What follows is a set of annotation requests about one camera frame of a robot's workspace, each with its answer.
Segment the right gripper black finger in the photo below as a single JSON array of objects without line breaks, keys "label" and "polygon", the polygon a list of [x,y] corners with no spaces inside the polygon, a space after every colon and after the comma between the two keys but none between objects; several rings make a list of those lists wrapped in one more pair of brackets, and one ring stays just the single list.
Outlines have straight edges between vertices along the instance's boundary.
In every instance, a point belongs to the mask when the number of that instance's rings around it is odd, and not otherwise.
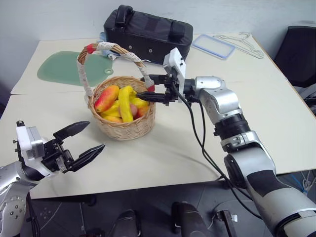
[{"label": "right gripper black finger", "polygon": [[140,81],[144,82],[146,85],[165,85],[166,75],[149,74],[146,78],[140,78]]},{"label": "right gripper black finger", "polygon": [[164,102],[165,94],[152,91],[138,92],[136,97],[148,102]]}]

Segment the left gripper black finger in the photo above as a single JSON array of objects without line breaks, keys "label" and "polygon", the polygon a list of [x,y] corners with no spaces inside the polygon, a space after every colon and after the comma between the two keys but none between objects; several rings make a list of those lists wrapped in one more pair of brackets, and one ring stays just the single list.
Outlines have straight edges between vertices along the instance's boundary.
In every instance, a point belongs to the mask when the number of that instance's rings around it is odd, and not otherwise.
[{"label": "left gripper black finger", "polygon": [[80,154],[76,160],[70,163],[69,171],[76,172],[87,164],[91,163],[103,151],[104,148],[105,144],[101,144]]},{"label": "left gripper black finger", "polygon": [[82,132],[89,124],[89,121],[75,122],[53,133],[53,136],[60,144],[62,144],[66,138]]}]

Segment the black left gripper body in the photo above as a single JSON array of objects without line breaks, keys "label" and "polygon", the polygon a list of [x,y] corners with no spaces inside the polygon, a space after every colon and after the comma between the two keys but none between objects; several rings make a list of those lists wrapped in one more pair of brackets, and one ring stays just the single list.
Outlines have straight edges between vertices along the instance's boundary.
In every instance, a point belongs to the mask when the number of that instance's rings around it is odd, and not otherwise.
[{"label": "black left gripper body", "polygon": [[60,139],[52,139],[44,144],[44,157],[41,162],[51,172],[66,173],[74,161],[69,150],[65,150],[62,145],[63,141]]}]

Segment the small red fruit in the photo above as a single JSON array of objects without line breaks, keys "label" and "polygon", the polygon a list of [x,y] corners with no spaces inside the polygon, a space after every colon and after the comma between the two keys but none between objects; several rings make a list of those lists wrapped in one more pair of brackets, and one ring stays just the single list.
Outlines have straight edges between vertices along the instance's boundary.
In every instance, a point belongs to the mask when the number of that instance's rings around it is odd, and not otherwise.
[{"label": "small red fruit", "polygon": [[136,117],[140,118],[140,117],[144,116],[147,113],[147,111],[149,110],[149,108],[150,108],[150,106],[139,107],[137,114],[136,114]]}]

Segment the yellow banana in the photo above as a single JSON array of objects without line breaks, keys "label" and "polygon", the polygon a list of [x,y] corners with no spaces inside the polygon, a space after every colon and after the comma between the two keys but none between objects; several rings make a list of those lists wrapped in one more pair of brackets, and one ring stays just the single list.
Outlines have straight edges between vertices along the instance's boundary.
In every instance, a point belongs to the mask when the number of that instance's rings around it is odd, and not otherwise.
[{"label": "yellow banana", "polygon": [[119,111],[123,122],[133,122],[134,117],[131,114],[130,109],[130,96],[135,95],[134,89],[128,85],[119,90],[118,101]]}]

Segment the yellow ridged star fruit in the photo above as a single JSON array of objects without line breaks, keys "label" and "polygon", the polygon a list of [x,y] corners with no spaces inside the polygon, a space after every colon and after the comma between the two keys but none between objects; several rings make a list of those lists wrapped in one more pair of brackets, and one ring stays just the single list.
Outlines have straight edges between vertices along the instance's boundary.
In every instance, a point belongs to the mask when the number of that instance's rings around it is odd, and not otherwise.
[{"label": "yellow ridged star fruit", "polygon": [[107,109],[107,110],[101,112],[99,115],[100,115],[102,118],[103,118],[103,117],[106,117],[106,116],[113,116],[113,117],[118,117],[118,118],[120,118],[119,101],[116,100],[116,101],[112,104],[112,106],[111,106],[109,109]]}]

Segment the red and yellow mango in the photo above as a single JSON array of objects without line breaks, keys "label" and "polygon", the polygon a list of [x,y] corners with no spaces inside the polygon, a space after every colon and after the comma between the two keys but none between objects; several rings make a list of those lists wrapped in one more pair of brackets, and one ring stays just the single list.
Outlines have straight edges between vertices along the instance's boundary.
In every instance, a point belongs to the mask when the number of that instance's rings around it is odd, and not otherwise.
[{"label": "red and yellow mango", "polygon": [[97,101],[94,103],[94,109],[97,113],[108,110],[116,101],[119,95],[119,87],[117,85],[110,85],[105,88]]}]

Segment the black fabric carry bag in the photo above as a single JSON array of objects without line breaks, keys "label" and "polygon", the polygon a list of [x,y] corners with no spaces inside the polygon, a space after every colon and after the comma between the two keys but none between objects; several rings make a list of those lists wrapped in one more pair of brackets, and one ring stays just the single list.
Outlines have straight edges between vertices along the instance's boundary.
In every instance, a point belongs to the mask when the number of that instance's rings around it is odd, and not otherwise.
[{"label": "black fabric carry bag", "polygon": [[142,60],[163,64],[164,57],[178,48],[186,59],[193,41],[192,25],[120,5],[104,23],[106,41],[116,43]]}]

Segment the green cutting board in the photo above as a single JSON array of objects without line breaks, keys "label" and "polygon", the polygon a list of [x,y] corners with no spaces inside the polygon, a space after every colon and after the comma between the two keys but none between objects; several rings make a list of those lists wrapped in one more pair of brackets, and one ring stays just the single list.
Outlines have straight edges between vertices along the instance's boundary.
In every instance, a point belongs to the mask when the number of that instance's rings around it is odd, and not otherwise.
[{"label": "green cutting board", "polygon": [[[78,55],[78,52],[73,51],[52,54],[38,69],[38,78],[48,82],[81,86],[76,63]],[[88,56],[84,66],[91,87],[101,83],[114,72],[112,61],[100,55]]]}]

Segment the clear lid with blue rim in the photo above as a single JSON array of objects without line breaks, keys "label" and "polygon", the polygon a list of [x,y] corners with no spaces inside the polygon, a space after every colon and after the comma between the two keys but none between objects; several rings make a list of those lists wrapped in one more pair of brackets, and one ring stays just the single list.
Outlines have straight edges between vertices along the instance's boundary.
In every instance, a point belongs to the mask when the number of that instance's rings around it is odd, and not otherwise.
[{"label": "clear lid with blue rim", "polygon": [[221,60],[227,60],[236,49],[234,45],[208,35],[198,36],[192,42],[192,47]]}]

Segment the light blue cloth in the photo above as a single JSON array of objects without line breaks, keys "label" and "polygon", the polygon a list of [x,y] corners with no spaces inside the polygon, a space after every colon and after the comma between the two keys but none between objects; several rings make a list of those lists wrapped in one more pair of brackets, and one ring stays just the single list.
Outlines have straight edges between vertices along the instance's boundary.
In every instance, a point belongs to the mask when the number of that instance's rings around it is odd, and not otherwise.
[{"label": "light blue cloth", "polygon": [[[98,42],[103,42],[103,41],[107,41],[107,37],[106,37],[106,34],[104,32],[101,32],[99,34]],[[120,58],[120,55],[118,53],[111,51],[111,50],[102,50],[101,55],[103,57],[106,57],[106,58],[112,60],[112,61],[114,61],[117,58]]]}]

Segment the dark rounded shape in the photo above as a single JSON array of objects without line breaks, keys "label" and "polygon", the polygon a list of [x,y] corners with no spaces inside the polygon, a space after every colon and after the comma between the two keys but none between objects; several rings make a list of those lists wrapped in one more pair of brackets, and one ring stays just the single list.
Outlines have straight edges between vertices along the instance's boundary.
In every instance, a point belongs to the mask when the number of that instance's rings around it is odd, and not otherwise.
[{"label": "dark rounded shape", "polygon": [[136,211],[130,209],[119,215],[110,237],[141,237],[141,220]]},{"label": "dark rounded shape", "polygon": [[198,210],[187,202],[172,204],[171,230],[181,237],[211,237]]}]

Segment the black office chair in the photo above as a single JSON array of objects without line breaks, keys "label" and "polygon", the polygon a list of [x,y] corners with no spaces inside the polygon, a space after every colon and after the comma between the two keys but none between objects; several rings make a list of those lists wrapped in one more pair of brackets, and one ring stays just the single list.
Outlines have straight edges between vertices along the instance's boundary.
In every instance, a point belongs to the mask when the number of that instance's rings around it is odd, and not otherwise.
[{"label": "black office chair", "polygon": [[289,26],[274,58],[293,86],[316,83],[316,27]]}]

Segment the grey and black equipment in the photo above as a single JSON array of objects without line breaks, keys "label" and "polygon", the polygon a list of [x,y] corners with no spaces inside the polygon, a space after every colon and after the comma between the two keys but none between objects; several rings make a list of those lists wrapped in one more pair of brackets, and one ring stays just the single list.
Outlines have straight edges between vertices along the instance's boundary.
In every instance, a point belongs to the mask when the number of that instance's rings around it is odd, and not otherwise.
[{"label": "grey and black equipment", "polygon": [[307,87],[301,96],[312,113],[316,116],[316,83]]}]

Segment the black flat bar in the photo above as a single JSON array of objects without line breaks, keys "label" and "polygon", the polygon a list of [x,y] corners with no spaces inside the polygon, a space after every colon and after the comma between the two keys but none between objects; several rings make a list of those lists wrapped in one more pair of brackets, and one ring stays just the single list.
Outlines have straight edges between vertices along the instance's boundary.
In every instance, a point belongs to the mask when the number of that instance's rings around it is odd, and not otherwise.
[{"label": "black flat bar", "polygon": [[237,237],[237,233],[236,233],[234,225],[233,225],[232,215],[229,212],[229,210],[219,210],[216,212],[216,215],[217,215],[217,218],[219,219],[219,221],[224,222],[228,236],[229,237]]}]

